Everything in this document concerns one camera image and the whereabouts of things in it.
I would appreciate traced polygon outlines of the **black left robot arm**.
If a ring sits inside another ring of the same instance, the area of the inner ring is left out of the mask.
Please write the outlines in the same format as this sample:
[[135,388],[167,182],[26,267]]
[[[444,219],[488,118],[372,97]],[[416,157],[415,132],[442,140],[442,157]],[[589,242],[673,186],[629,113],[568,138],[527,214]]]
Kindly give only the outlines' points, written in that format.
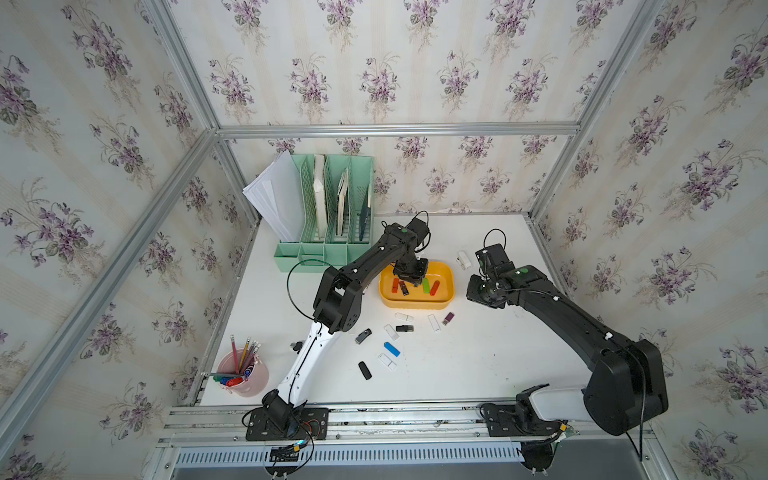
[[261,410],[284,436],[303,427],[297,410],[307,401],[312,372],[337,336],[359,320],[365,289],[389,266],[398,279],[420,285],[429,261],[419,254],[430,239],[429,221],[414,216],[406,225],[386,224],[379,240],[355,261],[325,269],[313,300],[308,336],[278,387],[262,398]]

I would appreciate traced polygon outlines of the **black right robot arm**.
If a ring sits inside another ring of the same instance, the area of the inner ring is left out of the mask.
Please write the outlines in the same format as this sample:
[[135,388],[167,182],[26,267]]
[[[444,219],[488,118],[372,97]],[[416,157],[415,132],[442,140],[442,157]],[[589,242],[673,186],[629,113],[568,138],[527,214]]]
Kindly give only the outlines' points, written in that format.
[[542,420],[587,417],[622,435],[669,408],[662,354],[648,340],[631,340],[600,323],[532,265],[516,266],[500,244],[476,252],[479,272],[467,299],[492,309],[516,306],[557,334],[591,372],[583,387],[534,388],[528,398]]

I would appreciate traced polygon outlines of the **yellow plastic storage box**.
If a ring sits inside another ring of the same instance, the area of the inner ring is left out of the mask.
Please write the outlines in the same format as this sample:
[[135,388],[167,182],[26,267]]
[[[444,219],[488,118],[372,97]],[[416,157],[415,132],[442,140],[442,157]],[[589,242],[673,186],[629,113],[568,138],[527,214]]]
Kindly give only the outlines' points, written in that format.
[[397,278],[393,272],[393,266],[388,266],[379,277],[379,294],[382,302],[392,309],[411,310],[443,310],[454,300],[456,288],[451,267],[444,262],[431,261],[428,266],[426,278],[430,284],[435,280],[440,281],[440,287],[435,296],[427,295],[423,290],[423,283],[415,286],[406,283],[410,292],[403,296],[400,288],[397,294],[392,294],[392,282]]

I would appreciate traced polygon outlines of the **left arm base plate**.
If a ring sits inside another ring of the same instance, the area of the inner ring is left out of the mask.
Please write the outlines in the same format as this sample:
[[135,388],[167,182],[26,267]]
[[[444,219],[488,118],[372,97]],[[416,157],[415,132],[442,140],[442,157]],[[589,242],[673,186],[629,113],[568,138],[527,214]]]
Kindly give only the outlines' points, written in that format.
[[275,414],[263,407],[248,413],[245,420],[247,441],[324,440],[328,432],[330,410],[327,408],[299,408],[277,421]]

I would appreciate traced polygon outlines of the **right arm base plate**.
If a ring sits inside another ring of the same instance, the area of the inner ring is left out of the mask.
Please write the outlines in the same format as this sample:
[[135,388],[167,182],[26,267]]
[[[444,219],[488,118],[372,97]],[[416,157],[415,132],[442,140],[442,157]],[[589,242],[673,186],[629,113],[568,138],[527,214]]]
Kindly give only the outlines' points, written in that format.
[[552,437],[562,432],[562,423],[540,419],[524,405],[484,403],[479,407],[491,437]]

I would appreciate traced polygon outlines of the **black silver usb drive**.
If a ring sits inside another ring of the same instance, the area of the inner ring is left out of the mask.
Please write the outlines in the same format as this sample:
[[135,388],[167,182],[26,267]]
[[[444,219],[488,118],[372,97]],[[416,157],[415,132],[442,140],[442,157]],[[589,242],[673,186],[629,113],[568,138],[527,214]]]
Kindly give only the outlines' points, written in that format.
[[367,339],[368,339],[368,338],[369,338],[371,335],[372,335],[372,330],[371,330],[370,328],[367,328],[367,329],[363,330],[362,332],[360,332],[360,333],[359,333],[359,334],[356,336],[356,338],[355,338],[355,343],[356,343],[357,345],[360,345],[360,344],[362,344],[362,343],[363,343],[365,340],[367,340]]

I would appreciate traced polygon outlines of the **white slider usb drive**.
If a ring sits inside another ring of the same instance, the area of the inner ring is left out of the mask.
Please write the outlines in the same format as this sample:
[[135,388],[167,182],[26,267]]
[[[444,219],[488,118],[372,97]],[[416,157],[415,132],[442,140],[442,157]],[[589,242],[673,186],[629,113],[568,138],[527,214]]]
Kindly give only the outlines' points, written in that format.
[[394,371],[397,368],[397,364],[387,354],[380,354],[378,356],[379,361],[390,371]]

